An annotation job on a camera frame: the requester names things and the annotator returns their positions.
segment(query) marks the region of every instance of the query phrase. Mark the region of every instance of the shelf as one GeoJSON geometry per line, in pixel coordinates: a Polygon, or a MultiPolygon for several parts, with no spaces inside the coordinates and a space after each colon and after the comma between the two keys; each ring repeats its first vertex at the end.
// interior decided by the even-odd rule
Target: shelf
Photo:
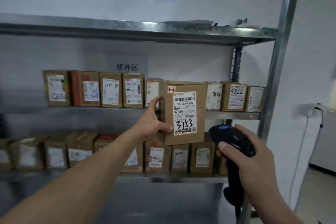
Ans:
{"type": "MultiPolygon", "coordinates": [[[[0,113],[3,114],[43,114],[43,115],[93,115],[93,114],[115,114],[118,112],[142,115],[146,111],[145,108],[109,108],[94,106],[69,106],[69,107],[11,107],[0,106],[0,113]]],[[[221,111],[205,111],[205,118],[208,120],[260,120],[261,113],[251,112],[221,112],[221,111]]]]}
{"type": "Polygon", "coordinates": [[[277,29],[198,26],[0,13],[0,34],[247,46],[275,40],[277,29]]]}
{"type": "MultiPolygon", "coordinates": [[[[43,170],[30,173],[5,171],[0,173],[0,181],[22,181],[26,179],[53,180],[62,175],[65,170],[43,170]]],[[[183,173],[120,173],[117,182],[137,183],[228,183],[228,177],[213,174],[183,174],[183,173]]]]}

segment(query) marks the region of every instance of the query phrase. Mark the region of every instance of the tiled floor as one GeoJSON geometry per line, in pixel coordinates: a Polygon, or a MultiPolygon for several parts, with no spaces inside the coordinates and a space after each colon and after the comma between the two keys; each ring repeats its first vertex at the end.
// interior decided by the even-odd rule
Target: tiled floor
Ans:
{"type": "MultiPolygon", "coordinates": [[[[297,214],[305,224],[336,223],[336,177],[308,169],[302,184],[297,214]]],[[[251,224],[261,224],[252,219],[251,224]]]]}

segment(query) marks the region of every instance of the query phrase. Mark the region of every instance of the barcode scanner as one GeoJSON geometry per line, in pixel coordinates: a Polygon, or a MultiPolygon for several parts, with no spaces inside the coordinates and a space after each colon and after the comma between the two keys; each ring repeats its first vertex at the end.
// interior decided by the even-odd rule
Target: barcode scanner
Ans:
{"type": "MultiPolygon", "coordinates": [[[[225,142],[232,145],[247,157],[253,157],[255,155],[255,149],[251,141],[233,126],[213,126],[209,129],[209,135],[217,146],[219,142],[225,142]]],[[[226,200],[234,206],[238,220],[240,217],[240,209],[244,201],[244,189],[240,182],[238,166],[227,158],[226,167],[229,186],[224,189],[223,193],[226,200]]]]}

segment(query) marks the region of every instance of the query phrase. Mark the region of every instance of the left arm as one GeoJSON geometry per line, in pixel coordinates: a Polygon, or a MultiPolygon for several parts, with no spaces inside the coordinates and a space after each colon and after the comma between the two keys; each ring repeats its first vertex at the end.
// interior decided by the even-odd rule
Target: left arm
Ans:
{"type": "Polygon", "coordinates": [[[159,99],[152,100],[132,128],[24,199],[0,219],[0,224],[94,222],[134,148],[159,130],[172,130],[156,118],[159,99]]]}

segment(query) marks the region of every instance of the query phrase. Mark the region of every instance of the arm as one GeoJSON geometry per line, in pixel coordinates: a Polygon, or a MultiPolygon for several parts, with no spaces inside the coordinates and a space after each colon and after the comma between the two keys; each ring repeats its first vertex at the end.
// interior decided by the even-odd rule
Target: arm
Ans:
{"type": "Polygon", "coordinates": [[[159,99],[152,100],[132,128],[23,200],[0,219],[0,224],[92,223],[134,148],[158,130],[172,130],[156,118],[159,99]]]}
{"type": "Polygon", "coordinates": [[[274,157],[266,144],[247,128],[236,125],[253,143],[256,155],[248,158],[229,144],[220,142],[217,155],[227,156],[239,167],[246,196],[265,224],[304,224],[282,198],[275,176],[274,157]]]}

